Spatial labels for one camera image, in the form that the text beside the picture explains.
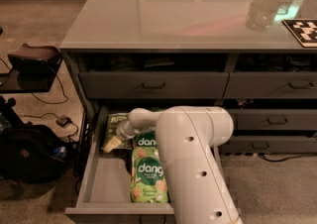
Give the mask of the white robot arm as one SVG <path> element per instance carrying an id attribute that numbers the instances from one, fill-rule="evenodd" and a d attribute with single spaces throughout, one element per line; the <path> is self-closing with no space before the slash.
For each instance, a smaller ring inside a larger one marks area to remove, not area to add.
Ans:
<path id="1" fill-rule="evenodd" d="M 158 154 L 176 224 L 243 224 L 211 149 L 233 134 L 230 114 L 220 107 L 176 106 L 132 110 L 103 146 L 107 153 L 149 129 Z"/>

